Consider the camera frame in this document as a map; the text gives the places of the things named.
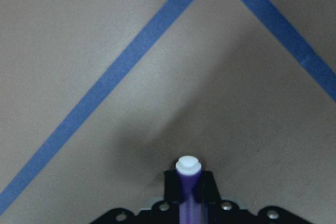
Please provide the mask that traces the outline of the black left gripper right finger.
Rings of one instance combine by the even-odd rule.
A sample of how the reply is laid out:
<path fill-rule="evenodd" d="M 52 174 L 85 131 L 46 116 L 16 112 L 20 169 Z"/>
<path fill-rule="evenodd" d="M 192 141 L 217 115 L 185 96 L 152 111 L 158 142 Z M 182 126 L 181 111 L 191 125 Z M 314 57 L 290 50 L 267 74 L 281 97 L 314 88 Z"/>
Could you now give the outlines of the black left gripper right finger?
<path fill-rule="evenodd" d="M 202 171 L 196 183 L 196 201 L 198 203 L 218 202 L 218 188 L 212 172 Z"/>

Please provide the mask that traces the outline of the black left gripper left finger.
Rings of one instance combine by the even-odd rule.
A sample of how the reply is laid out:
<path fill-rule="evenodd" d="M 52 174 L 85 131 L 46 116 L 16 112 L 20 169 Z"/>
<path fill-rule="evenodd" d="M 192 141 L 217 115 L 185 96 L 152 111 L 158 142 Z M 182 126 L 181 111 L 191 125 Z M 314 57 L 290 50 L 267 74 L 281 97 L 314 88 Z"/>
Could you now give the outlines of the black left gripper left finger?
<path fill-rule="evenodd" d="M 164 200 L 172 203 L 183 201 L 181 182 L 175 170 L 164 172 Z"/>

